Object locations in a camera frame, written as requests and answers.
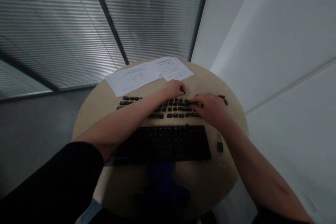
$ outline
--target sheet of paper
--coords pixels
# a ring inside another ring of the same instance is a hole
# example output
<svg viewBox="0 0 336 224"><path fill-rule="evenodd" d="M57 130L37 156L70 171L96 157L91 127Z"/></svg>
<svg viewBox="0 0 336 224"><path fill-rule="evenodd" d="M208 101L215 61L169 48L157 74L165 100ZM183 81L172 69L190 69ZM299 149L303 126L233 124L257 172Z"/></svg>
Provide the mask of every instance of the sheet of paper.
<svg viewBox="0 0 336 224"><path fill-rule="evenodd" d="M150 63L146 62L111 73L106 76L106 81L115 95L120 97L160 78L160 73Z"/></svg>
<svg viewBox="0 0 336 224"><path fill-rule="evenodd" d="M165 78L166 81L172 79L183 80L190 76L194 76L178 58L176 57L163 57L155 59L151 62L154 68Z"/></svg>

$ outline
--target round wooden table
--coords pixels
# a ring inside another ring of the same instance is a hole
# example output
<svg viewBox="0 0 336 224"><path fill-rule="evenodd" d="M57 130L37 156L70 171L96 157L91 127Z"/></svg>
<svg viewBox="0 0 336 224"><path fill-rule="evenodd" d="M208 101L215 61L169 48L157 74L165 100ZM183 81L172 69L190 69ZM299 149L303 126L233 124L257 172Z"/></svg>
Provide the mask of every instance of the round wooden table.
<svg viewBox="0 0 336 224"><path fill-rule="evenodd" d="M187 90L186 94L179 98L190 99L196 94L205 92L225 95L229 104L227 106L229 114L248 135L245 113L231 89L220 78L205 68L190 62L183 63L195 75L182 80ZM165 83L166 80L161 78L132 91L127 96L145 97L159 90ZM102 117L115 111L121 100L122 97L116 97L107 81L103 80L92 90L82 104L73 129L73 138ZM176 162L173 170L175 182L186 187L191 193L191 201L186 207L184 219L198 218L225 198L237 182L239 174L225 141L223 141L224 152L217 152L219 133L215 128L201 118L167 118L167 112L164 114L164 119L148 118L141 126L170 126L185 125L186 123L205 126L212 159ZM119 216L131 217L136 215L138 209L134 195L142 192L142 188L147 182L145 169L146 166L143 165L104 167L93 195L94 199Z"/></svg>

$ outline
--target person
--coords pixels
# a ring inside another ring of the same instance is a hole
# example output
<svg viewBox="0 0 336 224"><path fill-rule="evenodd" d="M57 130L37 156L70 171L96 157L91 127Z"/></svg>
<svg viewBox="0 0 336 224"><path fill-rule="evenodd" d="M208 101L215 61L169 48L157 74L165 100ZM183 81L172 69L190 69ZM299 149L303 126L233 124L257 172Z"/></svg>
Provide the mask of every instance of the person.
<svg viewBox="0 0 336 224"><path fill-rule="evenodd" d="M0 201L0 223L74 223L89 206L104 163L161 103L186 91L171 80L162 89L105 116L67 144ZM281 175L230 118L211 93L190 102L224 137L246 189L259 207L253 223L312 223ZM95 223L107 223L105 215Z"/></svg>

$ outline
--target window blinds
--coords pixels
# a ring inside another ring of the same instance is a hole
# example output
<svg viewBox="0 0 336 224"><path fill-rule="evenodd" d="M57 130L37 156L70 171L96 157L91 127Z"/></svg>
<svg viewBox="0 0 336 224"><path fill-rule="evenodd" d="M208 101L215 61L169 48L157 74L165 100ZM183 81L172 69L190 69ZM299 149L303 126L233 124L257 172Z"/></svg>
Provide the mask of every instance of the window blinds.
<svg viewBox="0 0 336 224"><path fill-rule="evenodd" d="M0 61L0 100L51 92L27 75Z"/></svg>
<svg viewBox="0 0 336 224"><path fill-rule="evenodd" d="M201 0L105 0L129 63L188 60Z"/></svg>
<svg viewBox="0 0 336 224"><path fill-rule="evenodd" d="M0 0L0 46L59 89L125 66L98 0Z"/></svg>

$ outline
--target floor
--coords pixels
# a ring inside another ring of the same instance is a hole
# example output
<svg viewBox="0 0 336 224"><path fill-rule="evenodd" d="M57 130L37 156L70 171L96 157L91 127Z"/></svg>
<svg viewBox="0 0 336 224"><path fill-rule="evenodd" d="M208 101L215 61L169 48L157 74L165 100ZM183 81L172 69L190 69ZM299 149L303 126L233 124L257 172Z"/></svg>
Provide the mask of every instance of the floor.
<svg viewBox="0 0 336 224"><path fill-rule="evenodd" d="M0 104L0 198L71 141L77 113L90 92ZM257 213L242 181L213 211L218 223L251 223Z"/></svg>

